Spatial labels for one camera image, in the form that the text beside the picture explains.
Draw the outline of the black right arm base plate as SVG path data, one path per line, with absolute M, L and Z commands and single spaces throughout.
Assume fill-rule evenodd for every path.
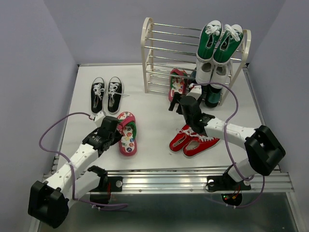
M 213 175 L 207 177 L 205 190 L 208 192 L 216 191 L 238 191 L 251 190 L 251 185 L 245 185 L 244 181 L 235 182 L 230 176 Z

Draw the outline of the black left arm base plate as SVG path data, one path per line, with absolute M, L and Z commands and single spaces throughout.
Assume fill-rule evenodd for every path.
M 123 178 L 121 176 L 102 177 L 94 192 L 122 192 Z

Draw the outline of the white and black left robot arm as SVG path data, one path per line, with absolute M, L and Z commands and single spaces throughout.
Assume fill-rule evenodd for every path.
M 120 121 L 101 114 L 94 117 L 94 123 L 97 128 L 82 140 L 72 157 L 64 157 L 66 164 L 31 186 L 28 214 L 52 228 L 59 227 L 69 209 L 89 191 L 111 191 L 108 172 L 94 161 L 121 140 Z

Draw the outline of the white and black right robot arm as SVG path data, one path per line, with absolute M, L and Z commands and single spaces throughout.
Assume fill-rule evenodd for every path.
M 176 93 L 169 111 L 178 105 L 177 113 L 183 115 L 191 129 L 190 135 L 198 139 L 217 138 L 226 145 L 234 144 L 247 153 L 241 162 L 233 162 L 222 175 L 222 183 L 232 189 L 240 181 L 249 180 L 255 174 L 268 176 L 286 155 L 286 152 L 272 130 L 264 125 L 258 128 L 229 124 L 219 118 L 203 113 L 199 101 L 193 96 Z

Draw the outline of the cream shoe shelf chrome bars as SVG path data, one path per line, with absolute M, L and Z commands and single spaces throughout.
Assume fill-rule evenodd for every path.
M 224 33 L 224 26 L 221 37 L 217 42 L 214 52 L 218 48 Z M 169 96 L 169 77 L 173 69 L 185 70 L 188 80 L 186 92 L 189 93 L 190 74 L 196 68 L 196 53 L 199 44 L 199 38 L 204 26 L 197 28 L 188 28 L 155 23 L 152 18 L 145 19 L 141 33 L 141 57 L 144 91 L 146 93 L 163 93 L 167 96 L 167 103 L 170 106 Z M 232 58 L 229 60 L 232 69 L 228 79 L 222 88 L 221 97 L 218 105 L 223 104 L 239 73 L 242 71 L 247 60 L 251 45 L 251 32 L 243 29 L 243 41 Z M 208 86 L 212 82 L 205 84 L 192 84 L 194 86 Z

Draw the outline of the pink slipper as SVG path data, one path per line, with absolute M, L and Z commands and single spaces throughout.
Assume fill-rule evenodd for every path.
M 187 77 L 185 70 L 173 69 L 170 72 L 168 96 L 170 102 L 172 102 L 175 93 L 184 94 L 186 92 L 188 80 L 182 76 Z
M 118 131 L 122 135 L 121 140 L 118 142 L 121 154 L 130 157 L 137 152 L 137 126 L 135 116 L 128 111 L 122 112 L 117 119 L 119 120 Z

